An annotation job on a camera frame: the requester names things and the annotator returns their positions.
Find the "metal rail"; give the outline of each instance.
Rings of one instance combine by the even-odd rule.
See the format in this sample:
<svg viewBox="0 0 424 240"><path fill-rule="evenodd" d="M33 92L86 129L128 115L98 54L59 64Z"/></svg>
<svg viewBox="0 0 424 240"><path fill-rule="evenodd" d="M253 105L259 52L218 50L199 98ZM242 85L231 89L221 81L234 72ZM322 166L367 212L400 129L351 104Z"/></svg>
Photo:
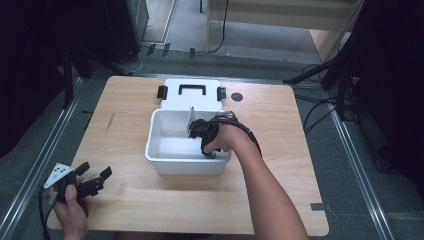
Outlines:
<svg viewBox="0 0 424 240"><path fill-rule="evenodd" d="M326 97L332 97L331 93L325 92ZM353 141L349 135L349 131L346 128L344 122L342 122L337 115L336 111L331 113L334 124L336 125L337 132L339 133L340 139L342 140L343 146L346 150L347 157L352 166L353 173L358 182L359 188L364 197L365 203L370 212L370 216L374 222L375 228L377 230L380 239L395 239L391 227L387 221L386 214L384 213L383 208L381 207L380 201L377 194L372 187L370 180L365 172L364 167L362 166L360 157L356 151L356 148L353 144Z"/></svg>

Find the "hand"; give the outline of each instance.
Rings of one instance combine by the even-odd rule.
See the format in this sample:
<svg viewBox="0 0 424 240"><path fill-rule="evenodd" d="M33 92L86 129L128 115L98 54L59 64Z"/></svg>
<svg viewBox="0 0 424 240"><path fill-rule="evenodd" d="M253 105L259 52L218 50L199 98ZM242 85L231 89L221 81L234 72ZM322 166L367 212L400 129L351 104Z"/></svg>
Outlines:
<svg viewBox="0 0 424 240"><path fill-rule="evenodd" d="M85 239L87 235L87 217L84 210L77 202L77 190L74 185L68 185L65 191L66 203L57 202L54 206L56 216L62 225L63 239ZM84 199L87 207L91 204L89 199Z"/></svg>
<svg viewBox="0 0 424 240"><path fill-rule="evenodd" d="M232 149L237 152L240 146L239 143L243 141L251 142L243 130L233 125L220 124L218 135L212 142L205 146L204 151L210 153L215 149L221 148L224 151Z"/></svg>

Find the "finger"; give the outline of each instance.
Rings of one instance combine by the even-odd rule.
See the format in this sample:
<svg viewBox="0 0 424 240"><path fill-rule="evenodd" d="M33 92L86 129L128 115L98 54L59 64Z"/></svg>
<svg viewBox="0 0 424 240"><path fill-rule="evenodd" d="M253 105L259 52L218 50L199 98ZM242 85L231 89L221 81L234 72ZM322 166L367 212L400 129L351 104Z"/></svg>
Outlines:
<svg viewBox="0 0 424 240"><path fill-rule="evenodd" d="M91 208L91 206L93 205L93 199L91 198L83 198L83 201L87 208Z"/></svg>
<svg viewBox="0 0 424 240"><path fill-rule="evenodd" d="M205 153L211 153L213 152L215 149L220 148L218 145L218 137L216 137L212 142L210 142L208 145L206 145L203 148L203 151L205 151Z"/></svg>
<svg viewBox="0 0 424 240"><path fill-rule="evenodd" d="M77 182L82 183L84 181L83 176L77 176Z"/></svg>
<svg viewBox="0 0 424 240"><path fill-rule="evenodd" d="M77 202L77 190L75 189L74 185L68 185L66 187L65 199L69 209L75 209L75 207L79 207Z"/></svg>
<svg viewBox="0 0 424 240"><path fill-rule="evenodd" d="M57 202L54 207L53 210L57 213L57 214L61 214L64 211L66 211L66 204L61 203L61 202Z"/></svg>

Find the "black sticker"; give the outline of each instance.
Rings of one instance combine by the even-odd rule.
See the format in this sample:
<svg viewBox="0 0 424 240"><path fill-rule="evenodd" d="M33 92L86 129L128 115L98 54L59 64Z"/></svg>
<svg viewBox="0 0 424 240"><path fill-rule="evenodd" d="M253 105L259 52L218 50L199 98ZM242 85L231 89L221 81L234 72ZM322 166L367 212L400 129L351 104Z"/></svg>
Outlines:
<svg viewBox="0 0 424 240"><path fill-rule="evenodd" d="M231 99L236 102L240 102L241 100L243 100L243 95L241 95L241 93L233 93L231 94Z"/></svg>

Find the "box handle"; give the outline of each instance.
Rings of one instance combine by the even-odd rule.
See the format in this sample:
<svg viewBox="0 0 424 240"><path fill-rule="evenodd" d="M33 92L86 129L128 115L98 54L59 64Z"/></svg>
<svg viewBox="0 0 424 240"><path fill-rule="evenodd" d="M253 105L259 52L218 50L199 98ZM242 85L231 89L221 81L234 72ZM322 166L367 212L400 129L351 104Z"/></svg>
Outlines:
<svg viewBox="0 0 424 240"><path fill-rule="evenodd" d="M201 89L202 90L202 95L206 95L206 86L205 85L186 85L186 84L182 84L182 85L180 85L180 87L178 89L178 94L179 95L182 94L183 88Z"/></svg>

